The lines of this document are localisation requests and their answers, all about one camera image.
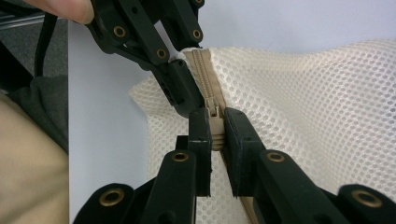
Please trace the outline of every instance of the mesh bag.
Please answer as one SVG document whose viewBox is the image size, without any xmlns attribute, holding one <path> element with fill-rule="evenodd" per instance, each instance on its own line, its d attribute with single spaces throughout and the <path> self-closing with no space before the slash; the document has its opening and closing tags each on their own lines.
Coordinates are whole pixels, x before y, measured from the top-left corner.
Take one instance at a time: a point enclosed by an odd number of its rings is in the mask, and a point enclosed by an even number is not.
<svg viewBox="0 0 396 224">
<path fill-rule="evenodd" d="M 267 148 L 290 154 L 320 187 L 359 183 L 396 199 L 396 41 L 375 40 L 311 54 L 209 49 L 228 107 L 247 114 Z M 188 121 L 153 77 L 131 94 L 148 117 L 148 174 L 157 174 Z M 211 198 L 197 223 L 247 223 L 213 153 Z"/>
</svg>

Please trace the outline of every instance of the zipper teeth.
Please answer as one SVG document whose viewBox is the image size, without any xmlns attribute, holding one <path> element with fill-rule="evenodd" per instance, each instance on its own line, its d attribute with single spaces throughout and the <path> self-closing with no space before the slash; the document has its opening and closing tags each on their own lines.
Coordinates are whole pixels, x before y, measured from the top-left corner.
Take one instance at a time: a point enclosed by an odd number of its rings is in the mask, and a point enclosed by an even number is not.
<svg viewBox="0 0 396 224">
<path fill-rule="evenodd" d="M 204 63 L 204 59 L 202 58 L 201 51 L 193 50 L 192 57 L 197 65 L 196 69 L 198 76 L 201 80 L 201 86 L 205 94 L 205 98 L 213 97 L 213 91 L 210 88 L 209 77 L 207 76 L 207 72 L 205 70 L 205 63 Z"/>
<path fill-rule="evenodd" d="M 241 197 L 240 201 L 242 203 L 242 206 L 245 209 L 245 213 L 247 215 L 247 219 L 248 219 L 249 223 L 250 224 L 258 224 L 259 221 L 257 220 L 256 215 L 254 214 L 254 210 L 249 205 L 248 198 Z"/>
</svg>

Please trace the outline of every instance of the brass screw insert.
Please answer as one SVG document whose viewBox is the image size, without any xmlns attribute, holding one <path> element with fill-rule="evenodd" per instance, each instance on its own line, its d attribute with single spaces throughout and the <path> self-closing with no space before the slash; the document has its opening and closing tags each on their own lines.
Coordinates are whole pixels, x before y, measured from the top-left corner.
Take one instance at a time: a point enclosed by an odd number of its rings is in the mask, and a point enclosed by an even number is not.
<svg viewBox="0 0 396 224">
<path fill-rule="evenodd" d="M 99 203 L 104 207 L 114 206 L 120 203 L 124 196 L 122 189 L 108 189 L 100 196 Z"/>
<path fill-rule="evenodd" d="M 382 201 L 378 197 L 363 189 L 353 190 L 352 197 L 359 203 L 372 208 L 378 208 L 382 206 Z"/>
<path fill-rule="evenodd" d="M 280 153 L 277 153 L 277 152 L 268 153 L 267 159 L 270 161 L 276 161 L 276 162 L 281 162 L 281 161 L 285 160 L 285 158 Z"/>
<path fill-rule="evenodd" d="M 199 30 L 194 30 L 192 32 L 192 34 L 194 35 L 195 38 L 199 39 L 201 38 L 201 32 L 199 32 Z"/>
<path fill-rule="evenodd" d="M 126 31 L 121 26 L 114 27 L 113 32 L 114 32 L 114 35 L 116 35 L 119 38 L 123 38 L 126 36 Z"/>
<path fill-rule="evenodd" d="M 186 153 L 178 152 L 172 155 L 174 161 L 186 161 L 189 159 L 189 155 Z"/>
<path fill-rule="evenodd" d="M 166 57 L 166 51 L 164 49 L 158 49 L 157 56 L 161 59 L 164 59 Z"/>
</svg>

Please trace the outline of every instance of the beige surface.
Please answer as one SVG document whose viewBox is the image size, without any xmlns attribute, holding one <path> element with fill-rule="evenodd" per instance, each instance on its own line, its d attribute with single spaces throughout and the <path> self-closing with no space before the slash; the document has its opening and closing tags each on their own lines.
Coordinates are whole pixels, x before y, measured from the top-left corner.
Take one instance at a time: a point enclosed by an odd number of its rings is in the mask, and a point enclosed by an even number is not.
<svg viewBox="0 0 396 224">
<path fill-rule="evenodd" d="M 68 223 L 68 159 L 0 95 L 0 223 Z"/>
</svg>

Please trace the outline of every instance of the zipper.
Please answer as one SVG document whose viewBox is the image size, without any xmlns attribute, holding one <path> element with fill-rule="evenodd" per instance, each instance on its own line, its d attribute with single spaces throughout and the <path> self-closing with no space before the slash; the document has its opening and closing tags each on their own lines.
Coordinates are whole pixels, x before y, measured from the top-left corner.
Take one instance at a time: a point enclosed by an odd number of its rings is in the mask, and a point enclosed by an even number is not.
<svg viewBox="0 0 396 224">
<path fill-rule="evenodd" d="M 197 79 L 197 84 L 199 84 L 198 87 L 205 100 L 205 107 L 209 112 L 209 125 L 213 141 L 212 150 L 220 151 L 225 146 L 224 111 L 219 105 L 219 100 L 216 97 L 222 97 L 222 93 L 220 93 L 221 96 L 219 96 L 219 93 L 216 96 L 212 89 L 211 78 L 206 71 L 204 56 L 202 52 L 199 49 L 194 49 L 191 51 L 191 55 L 195 63 L 194 78 Z M 240 197 L 240 201 L 242 206 L 244 207 L 245 214 L 249 223 L 258 224 L 259 221 L 254 213 L 251 198 Z"/>
<path fill-rule="evenodd" d="M 204 58 L 200 50 L 193 50 L 192 57 L 195 61 L 197 78 L 201 84 L 201 93 L 205 100 L 205 107 L 209 112 L 209 126 L 212 134 L 212 150 L 220 151 L 224 147 L 224 118 L 223 111 L 213 93 L 210 78 L 206 72 Z"/>
</svg>

